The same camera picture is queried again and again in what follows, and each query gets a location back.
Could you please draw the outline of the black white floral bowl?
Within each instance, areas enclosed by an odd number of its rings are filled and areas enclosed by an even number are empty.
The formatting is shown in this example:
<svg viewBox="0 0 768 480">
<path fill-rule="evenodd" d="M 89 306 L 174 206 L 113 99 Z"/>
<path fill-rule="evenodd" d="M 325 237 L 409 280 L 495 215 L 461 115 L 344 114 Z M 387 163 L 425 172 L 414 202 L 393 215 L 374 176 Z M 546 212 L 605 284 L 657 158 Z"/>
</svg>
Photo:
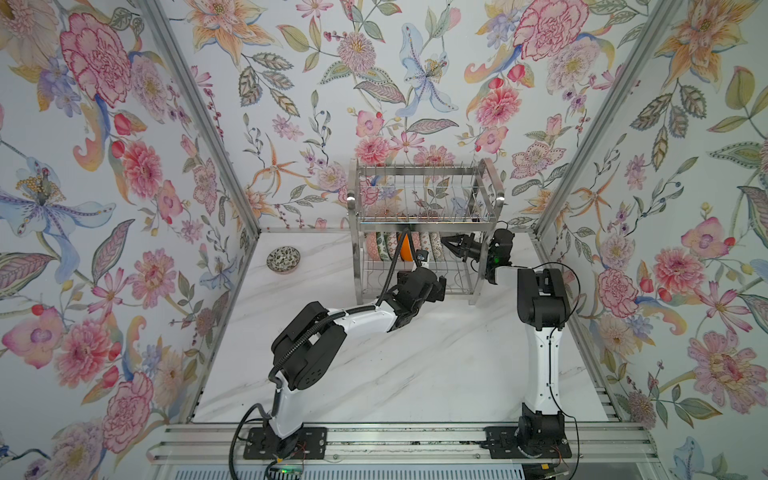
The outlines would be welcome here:
<svg viewBox="0 0 768 480">
<path fill-rule="evenodd" d="M 414 249 L 416 251 L 421 250 L 422 249 L 421 239 L 420 239 L 420 234 L 418 232 L 412 233 L 412 240 L 413 240 Z"/>
</svg>

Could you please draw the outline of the green geometric patterned bowl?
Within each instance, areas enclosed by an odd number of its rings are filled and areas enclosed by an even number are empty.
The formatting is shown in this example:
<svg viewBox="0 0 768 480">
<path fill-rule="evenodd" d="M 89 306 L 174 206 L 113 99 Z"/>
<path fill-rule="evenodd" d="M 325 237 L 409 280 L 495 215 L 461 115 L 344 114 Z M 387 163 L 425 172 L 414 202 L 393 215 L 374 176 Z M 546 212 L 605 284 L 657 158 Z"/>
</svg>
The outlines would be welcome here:
<svg viewBox="0 0 768 480">
<path fill-rule="evenodd" d="M 420 233 L 420 245 L 421 245 L 421 249 L 427 252 L 427 260 L 433 261 L 434 253 L 433 253 L 433 247 L 432 247 L 432 242 L 431 242 L 431 237 L 429 232 Z"/>
</svg>

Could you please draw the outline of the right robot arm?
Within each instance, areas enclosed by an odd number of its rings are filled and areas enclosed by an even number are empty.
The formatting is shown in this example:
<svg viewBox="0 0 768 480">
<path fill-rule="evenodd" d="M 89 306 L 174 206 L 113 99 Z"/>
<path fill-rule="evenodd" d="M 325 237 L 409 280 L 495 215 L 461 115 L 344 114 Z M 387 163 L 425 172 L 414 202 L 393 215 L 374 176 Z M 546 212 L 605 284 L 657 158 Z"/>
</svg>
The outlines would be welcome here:
<svg viewBox="0 0 768 480">
<path fill-rule="evenodd" d="M 516 308 L 529 342 L 528 386 L 521 414 L 513 427 L 487 427 L 485 445 L 493 459 L 562 458 L 572 456 L 566 417 L 559 400 L 560 343 L 573 315 L 563 273 L 556 262 L 535 267 L 511 261 L 515 234 L 494 232 L 488 243 L 472 234 L 447 236 L 441 244 L 455 257 L 475 261 L 479 277 L 497 286 L 516 288 Z"/>
</svg>

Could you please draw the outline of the stainless steel dish rack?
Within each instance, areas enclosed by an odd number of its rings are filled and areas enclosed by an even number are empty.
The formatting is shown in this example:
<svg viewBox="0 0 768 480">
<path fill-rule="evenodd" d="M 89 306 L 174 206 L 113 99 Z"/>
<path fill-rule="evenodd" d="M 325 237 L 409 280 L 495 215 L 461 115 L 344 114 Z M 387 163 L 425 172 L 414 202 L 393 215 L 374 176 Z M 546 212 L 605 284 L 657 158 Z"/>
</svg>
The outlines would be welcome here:
<svg viewBox="0 0 768 480">
<path fill-rule="evenodd" d="M 398 271 L 414 262 L 371 261 L 365 248 L 368 232 L 439 232 L 442 236 L 473 234 L 490 237 L 500 220 L 505 191 L 493 161 L 447 166 L 368 166 L 353 161 L 349 167 L 347 209 L 353 247 L 353 275 L 358 302 L 375 298 L 395 281 Z M 429 268 L 447 280 L 449 295 L 476 304 L 483 280 L 475 261 L 462 260 L 444 248 L 445 261 L 429 261 Z"/>
</svg>

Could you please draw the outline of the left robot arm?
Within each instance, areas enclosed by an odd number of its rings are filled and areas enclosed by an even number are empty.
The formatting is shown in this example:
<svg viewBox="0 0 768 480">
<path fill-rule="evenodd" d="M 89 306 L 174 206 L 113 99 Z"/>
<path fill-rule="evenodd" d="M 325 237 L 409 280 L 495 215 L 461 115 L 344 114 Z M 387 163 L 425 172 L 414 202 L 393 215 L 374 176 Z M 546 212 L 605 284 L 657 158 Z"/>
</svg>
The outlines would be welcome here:
<svg viewBox="0 0 768 480">
<path fill-rule="evenodd" d="M 397 283 L 373 303 L 328 309 L 313 301 L 273 341 L 268 380 L 275 395 L 269 429 L 281 440 L 298 432 L 305 419 L 302 392 L 318 383 L 345 341 L 388 334 L 409 325 L 426 303 L 442 302 L 447 281 L 426 267 L 397 274 Z"/>
</svg>

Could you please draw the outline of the brown white patterned bowl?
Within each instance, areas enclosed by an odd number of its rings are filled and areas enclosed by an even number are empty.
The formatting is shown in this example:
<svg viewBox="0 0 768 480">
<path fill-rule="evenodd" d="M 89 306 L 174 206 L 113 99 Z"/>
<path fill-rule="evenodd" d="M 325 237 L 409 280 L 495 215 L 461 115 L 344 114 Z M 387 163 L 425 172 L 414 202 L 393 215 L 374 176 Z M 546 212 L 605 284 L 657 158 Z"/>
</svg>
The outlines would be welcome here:
<svg viewBox="0 0 768 480">
<path fill-rule="evenodd" d="M 437 262 L 444 262 L 445 253 L 444 253 L 444 247 L 442 244 L 442 237 L 439 232 L 430 233 L 430 243 L 431 243 L 434 259 Z"/>
</svg>

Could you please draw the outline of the green leaf patterned bowl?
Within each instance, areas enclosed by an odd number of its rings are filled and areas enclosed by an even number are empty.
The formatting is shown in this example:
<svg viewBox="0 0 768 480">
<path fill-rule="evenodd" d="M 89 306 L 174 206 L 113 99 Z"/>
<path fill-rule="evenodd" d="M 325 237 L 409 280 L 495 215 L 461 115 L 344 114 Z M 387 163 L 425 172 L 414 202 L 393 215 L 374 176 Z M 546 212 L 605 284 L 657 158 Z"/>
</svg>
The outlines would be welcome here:
<svg viewBox="0 0 768 480">
<path fill-rule="evenodd" d="M 379 258 L 382 262 L 390 262 L 391 256 L 389 253 L 389 244 L 384 232 L 376 232 L 376 247 L 379 254 Z"/>
</svg>

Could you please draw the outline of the pink bowl dark floral inside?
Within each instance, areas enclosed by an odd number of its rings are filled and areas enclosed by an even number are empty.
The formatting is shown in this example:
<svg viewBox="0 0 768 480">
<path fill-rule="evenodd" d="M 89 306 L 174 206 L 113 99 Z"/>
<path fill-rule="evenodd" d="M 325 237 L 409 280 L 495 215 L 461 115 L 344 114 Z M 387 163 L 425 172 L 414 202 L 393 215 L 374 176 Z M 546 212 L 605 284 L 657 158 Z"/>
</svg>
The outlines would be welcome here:
<svg viewBox="0 0 768 480">
<path fill-rule="evenodd" d="M 381 257 L 378 250 L 377 235 L 375 232 L 368 232 L 365 234 L 365 248 L 368 258 L 371 261 L 380 261 Z"/>
</svg>

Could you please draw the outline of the dark floral patterned bowl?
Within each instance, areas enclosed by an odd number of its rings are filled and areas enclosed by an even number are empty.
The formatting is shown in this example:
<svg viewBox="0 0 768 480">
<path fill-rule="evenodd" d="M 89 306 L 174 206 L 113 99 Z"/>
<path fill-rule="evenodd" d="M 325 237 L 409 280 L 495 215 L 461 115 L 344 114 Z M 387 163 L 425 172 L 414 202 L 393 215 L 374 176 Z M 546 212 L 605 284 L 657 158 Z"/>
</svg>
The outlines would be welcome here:
<svg viewBox="0 0 768 480">
<path fill-rule="evenodd" d="M 289 274 L 301 262 L 300 251 L 293 246 L 281 246 L 272 250 L 266 258 L 267 268 L 276 274 Z"/>
</svg>

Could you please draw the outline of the blue patterned bowl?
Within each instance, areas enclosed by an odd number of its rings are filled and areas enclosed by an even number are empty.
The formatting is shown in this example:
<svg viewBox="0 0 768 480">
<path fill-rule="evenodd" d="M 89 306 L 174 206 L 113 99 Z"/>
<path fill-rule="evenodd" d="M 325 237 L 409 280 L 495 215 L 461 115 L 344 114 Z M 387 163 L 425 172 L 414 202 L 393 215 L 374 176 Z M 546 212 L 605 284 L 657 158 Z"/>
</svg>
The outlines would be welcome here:
<svg viewBox="0 0 768 480">
<path fill-rule="evenodd" d="M 390 259 L 398 261 L 400 259 L 400 253 L 398 250 L 398 234 L 395 232 L 387 232 L 386 242 Z"/>
</svg>

